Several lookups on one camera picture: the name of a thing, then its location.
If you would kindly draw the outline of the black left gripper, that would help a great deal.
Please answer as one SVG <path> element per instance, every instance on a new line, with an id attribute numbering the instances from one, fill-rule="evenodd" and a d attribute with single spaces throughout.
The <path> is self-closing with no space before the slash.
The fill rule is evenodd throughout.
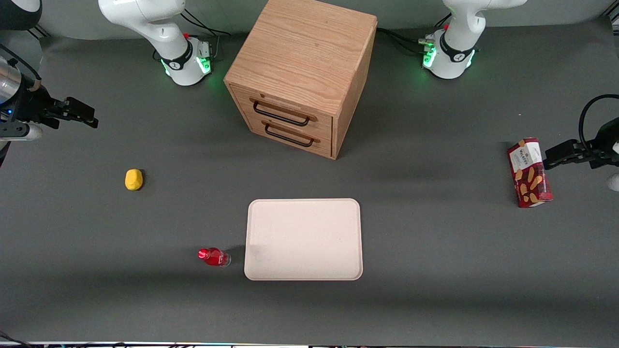
<path id="1" fill-rule="evenodd" d="M 546 150 L 544 169 L 551 170 L 561 165 L 586 161 L 590 163 L 590 169 L 607 165 L 618 167 L 618 141 L 619 119 L 615 118 L 601 126 L 594 139 L 585 141 L 587 152 L 584 152 L 582 144 L 575 139 L 566 140 Z"/>

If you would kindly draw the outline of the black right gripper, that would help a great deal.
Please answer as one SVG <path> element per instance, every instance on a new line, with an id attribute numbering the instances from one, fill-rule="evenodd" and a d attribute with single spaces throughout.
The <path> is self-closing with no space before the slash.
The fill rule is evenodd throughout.
<path id="1" fill-rule="evenodd" d="M 93 129 L 99 127 L 99 120 L 94 117 L 95 110 L 91 106 L 67 97 L 63 112 L 61 104 L 61 101 L 51 97 L 45 87 L 33 92 L 24 87 L 9 99 L 9 118 L 50 128 L 59 128 L 60 120 L 79 122 Z"/>

